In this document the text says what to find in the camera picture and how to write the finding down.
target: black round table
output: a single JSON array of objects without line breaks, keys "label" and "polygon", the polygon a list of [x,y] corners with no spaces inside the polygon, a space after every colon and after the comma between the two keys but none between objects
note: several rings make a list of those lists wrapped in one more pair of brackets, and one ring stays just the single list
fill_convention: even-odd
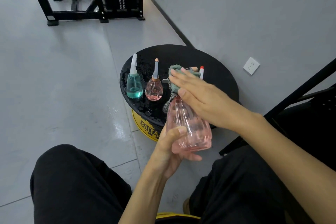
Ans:
[{"label": "black round table", "polygon": [[185,68],[196,66],[198,69],[204,66],[203,80],[224,91],[234,101],[239,101],[238,86],[232,74],[221,62],[209,54],[183,45],[164,44],[148,47],[137,52],[137,71],[142,80],[143,96],[140,99],[131,99],[126,94],[127,76],[131,68],[132,56],[121,69],[120,89],[133,111],[150,124],[163,128],[166,123],[166,114],[162,108],[170,97],[168,83],[162,83],[163,96],[160,100],[149,101],[145,96],[145,87],[153,75],[156,58],[159,59],[158,73],[161,81],[168,77],[168,69],[171,65],[179,64]]}]

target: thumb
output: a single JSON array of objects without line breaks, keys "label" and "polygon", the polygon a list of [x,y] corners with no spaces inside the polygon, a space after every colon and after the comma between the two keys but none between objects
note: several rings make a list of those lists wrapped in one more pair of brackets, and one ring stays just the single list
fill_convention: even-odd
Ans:
[{"label": "thumb", "polygon": [[186,127],[176,127],[176,128],[170,129],[167,132],[166,136],[164,138],[162,138],[162,141],[160,141],[161,147],[164,150],[171,150],[171,146],[173,145],[173,143],[177,139],[184,136],[186,133],[187,133],[187,128]]},{"label": "thumb", "polygon": [[180,88],[177,93],[184,102],[186,102],[188,105],[191,106],[192,109],[195,110],[196,113],[199,113],[201,105],[203,104],[202,102],[200,102],[193,94],[191,94],[186,89]]}]

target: brown shoe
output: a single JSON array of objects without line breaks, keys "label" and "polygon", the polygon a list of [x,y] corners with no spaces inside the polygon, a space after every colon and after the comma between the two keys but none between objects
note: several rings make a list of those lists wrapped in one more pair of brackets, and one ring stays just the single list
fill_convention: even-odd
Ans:
[{"label": "brown shoe", "polygon": [[184,214],[191,215],[191,214],[190,214],[190,209],[189,209],[189,199],[190,199],[190,197],[188,197],[188,198],[183,202],[183,213],[184,213]]}]

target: electrical outlet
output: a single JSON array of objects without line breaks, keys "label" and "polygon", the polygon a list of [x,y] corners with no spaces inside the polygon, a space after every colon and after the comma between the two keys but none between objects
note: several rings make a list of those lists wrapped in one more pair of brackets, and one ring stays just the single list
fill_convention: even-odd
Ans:
[{"label": "electrical outlet", "polygon": [[252,75],[255,70],[257,70],[257,68],[260,66],[260,64],[258,62],[256,62],[256,60],[254,58],[249,58],[249,60],[246,62],[246,64],[244,65],[244,69],[250,74]]}]

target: hand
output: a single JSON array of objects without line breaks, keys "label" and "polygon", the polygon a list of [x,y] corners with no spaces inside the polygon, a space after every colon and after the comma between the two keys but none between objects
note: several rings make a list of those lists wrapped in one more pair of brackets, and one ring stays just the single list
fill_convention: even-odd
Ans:
[{"label": "hand", "polygon": [[167,133],[166,125],[163,127],[157,145],[148,161],[150,168],[155,169],[155,172],[161,173],[166,179],[170,178],[177,170],[182,160],[200,161],[202,157],[192,152],[182,152],[174,154],[171,151],[171,146],[174,141],[183,137],[187,132],[186,127],[176,127],[170,129]]},{"label": "hand", "polygon": [[238,132],[244,126],[244,120],[251,116],[252,112],[233,101],[216,86],[208,84],[194,76],[186,69],[181,74],[171,70],[170,81],[179,86],[179,96],[185,101],[197,115],[209,123]]}]

